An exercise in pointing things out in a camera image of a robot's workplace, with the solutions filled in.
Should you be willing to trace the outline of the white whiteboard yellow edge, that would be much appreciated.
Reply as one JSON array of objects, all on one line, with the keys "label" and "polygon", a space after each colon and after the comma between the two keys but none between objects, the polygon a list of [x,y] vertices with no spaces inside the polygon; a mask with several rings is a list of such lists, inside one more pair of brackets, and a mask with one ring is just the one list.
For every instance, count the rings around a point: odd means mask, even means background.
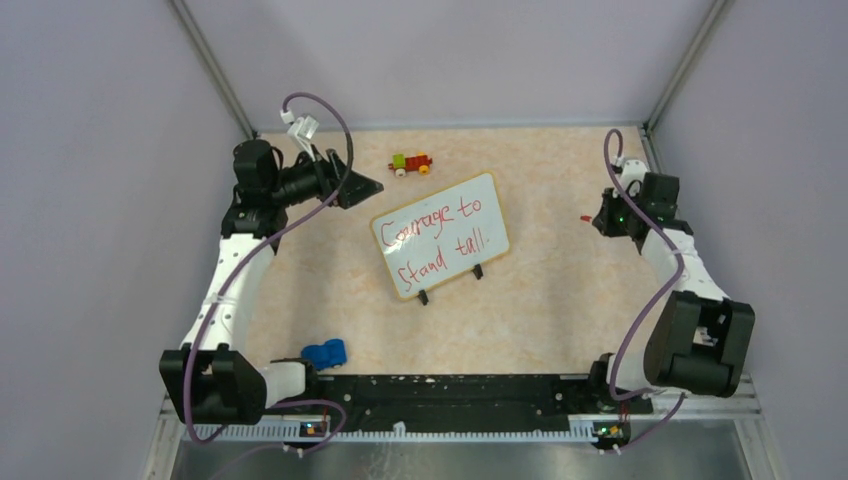
[{"label": "white whiteboard yellow edge", "polygon": [[483,171],[370,221],[398,299],[480,269],[510,251],[494,174]]}]

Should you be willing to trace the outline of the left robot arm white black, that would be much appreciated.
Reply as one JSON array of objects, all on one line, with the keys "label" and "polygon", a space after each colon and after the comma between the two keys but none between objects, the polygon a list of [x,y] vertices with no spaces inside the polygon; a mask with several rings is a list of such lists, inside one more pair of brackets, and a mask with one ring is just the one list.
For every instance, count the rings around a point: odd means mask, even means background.
[{"label": "left robot arm white black", "polygon": [[254,425],[278,402],[297,413],[319,404],[320,386],[309,361],[284,359],[266,367],[242,353],[260,283],[281,236],[302,219],[287,210],[309,200],[350,209],[381,193],[382,183],[352,170],[338,153],[315,146],[281,165],[282,152],[262,139],[233,150],[236,184],[221,222],[213,278],[190,331],[163,352],[159,372],[186,425]]}]

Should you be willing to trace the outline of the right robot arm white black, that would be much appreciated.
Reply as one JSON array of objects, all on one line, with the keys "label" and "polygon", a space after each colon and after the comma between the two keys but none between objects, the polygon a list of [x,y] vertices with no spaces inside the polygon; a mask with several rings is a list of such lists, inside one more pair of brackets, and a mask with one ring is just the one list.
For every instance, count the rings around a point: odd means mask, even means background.
[{"label": "right robot arm white black", "polygon": [[712,279],[690,225],[677,218],[678,178],[636,161],[613,170],[592,224],[605,237],[628,237],[661,282],[647,307],[662,307],[643,349],[651,387],[732,396],[743,373],[756,315]]}]

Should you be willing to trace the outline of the red green brick toy car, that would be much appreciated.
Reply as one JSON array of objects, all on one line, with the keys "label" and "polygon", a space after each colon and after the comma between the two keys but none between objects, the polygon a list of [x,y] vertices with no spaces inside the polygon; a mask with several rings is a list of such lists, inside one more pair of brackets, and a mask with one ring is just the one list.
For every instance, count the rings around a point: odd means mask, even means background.
[{"label": "red green brick toy car", "polygon": [[431,171],[432,164],[433,159],[426,153],[419,153],[412,156],[396,153],[387,164],[387,168],[392,171],[396,177],[402,178],[410,172],[417,172],[420,175],[428,175]]}]

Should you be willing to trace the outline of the blue toy car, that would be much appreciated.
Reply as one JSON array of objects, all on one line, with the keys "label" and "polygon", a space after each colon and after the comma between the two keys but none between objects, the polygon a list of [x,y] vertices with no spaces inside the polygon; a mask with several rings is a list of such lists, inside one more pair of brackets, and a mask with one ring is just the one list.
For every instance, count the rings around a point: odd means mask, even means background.
[{"label": "blue toy car", "polygon": [[346,344],[342,339],[334,338],[322,344],[311,344],[301,349],[301,357],[308,360],[318,370],[338,368],[348,361]]}]

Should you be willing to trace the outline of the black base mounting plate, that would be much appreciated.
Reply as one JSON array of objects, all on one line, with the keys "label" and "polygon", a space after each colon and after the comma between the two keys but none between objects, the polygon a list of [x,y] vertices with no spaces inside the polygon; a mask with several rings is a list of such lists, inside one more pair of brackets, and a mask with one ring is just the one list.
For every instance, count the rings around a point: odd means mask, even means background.
[{"label": "black base mounting plate", "polygon": [[316,414],[344,420],[344,432],[565,432],[576,415],[648,414],[648,400],[612,399],[588,374],[320,375],[306,394],[272,414]]}]

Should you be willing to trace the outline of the aluminium frame rail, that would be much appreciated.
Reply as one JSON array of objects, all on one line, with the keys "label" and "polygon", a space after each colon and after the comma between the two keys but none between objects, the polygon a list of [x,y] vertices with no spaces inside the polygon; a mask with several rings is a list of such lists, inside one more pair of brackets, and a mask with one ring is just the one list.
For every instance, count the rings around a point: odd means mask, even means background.
[{"label": "aluminium frame rail", "polygon": [[598,373],[332,375],[322,405],[202,426],[162,407],[146,479],[782,479],[753,382],[612,398]]}]

